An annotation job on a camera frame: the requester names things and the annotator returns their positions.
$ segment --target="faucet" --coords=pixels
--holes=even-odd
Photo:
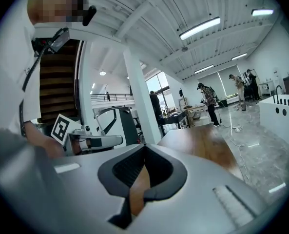
[[[277,94],[277,88],[278,88],[278,87],[280,87],[280,89],[282,89],[282,87],[281,87],[280,85],[277,85],[277,86],[276,86],[276,89],[275,89],[275,90],[276,90],[277,104],[280,104],[280,103],[279,103],[279,96],[278,96],[278,94]]]

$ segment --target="white column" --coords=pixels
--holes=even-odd
[[[124,51],[124,57],[145,141],[149,144],[157,144],[161,140],[161,135],[139,58],[130,48]]]
[[[90,67],[90,51],[91,41],[84,43],[82,50],[82,57],[80,60],[80,73],[79,73],[79,100],[81,115],[85,125],[90,127],[92,135],[99,135],[96,132],[97,124],[94,120],[92,112],[90,91],[92,85],[91,67]]]

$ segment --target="person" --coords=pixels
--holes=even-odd
[[[232,79],[235,81],[235,86],[238,90],[238,105],[239,107],[241,106],[241,100],[244,103],[244,108],[246,107],[245,105],[245,97],[244,97],[244,85],[242,79],[240,79],[238,76],[234,75],[229,75],[229,79]]]
[[[88,0],[16,0],[0,22],[0,72],[7,76],[15,89],[0,90],[0,100],[9,97],[17,89],[20,99],[13,99],[9,107],[17,100],[18,105],[24,99],[23,120],[26,138],[30,144],[46,150],[50,158],[64,155],[63,147],[53,138],[45,136],[31,122],[41,117],[39,102],[40,64],[31,75],[25,93],[22,92],[25,78],[36,58],[32,46],[37,23],[82,21],[88,9]],[[0,129],[21,134],[19,107],[14,107],[9,120],[2,122]]]
[[[154,91],[150,91],[150,99],[151,99],[151,103],[153,106],[155,118],[156,118],[156,120],[158,120],[159,116],[162,114],[162,111],[160,109],[159,99],[158,99],[157,95],[154,93]]]
[[[250,86],[251,86],[252,91],[253,91],[254,99],[255,100],[260,100],[259,92],[258,92],[258,85],[257,85],[257,81],[256,81],[256,77],[257,76],[254,76],[251,73],[250,69],[247,70],[247,73],[248,73],[248,78],[250,79]]]
[[[216,113],[214,112],[214,110],[215,110],[214,107],[216,105],[216,101],[214,99],[214,94],[212,93],[212,89],[207,87],[207,86],[205,86],[203,83],[199,83],[198,84],[198,89],[200,89],[201,92],[204,93],[204,95],[205,95],[204,103],[205,103],[205,105],[208,108],[208,113],[209,113],[209,115],[211,117],[213,125],[215,127],[218,127],[219,126],[219,122],[218,122]]]

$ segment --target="white counter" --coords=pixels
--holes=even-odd
[[[279,95],[278,97],[279,102],[282,99],[283,105],[277,104],[276,95],[275,104],[273,96],[258,103],[260,107],[260,125],[272,131],[289,144],[289,106],[287,105],[289,95]]]

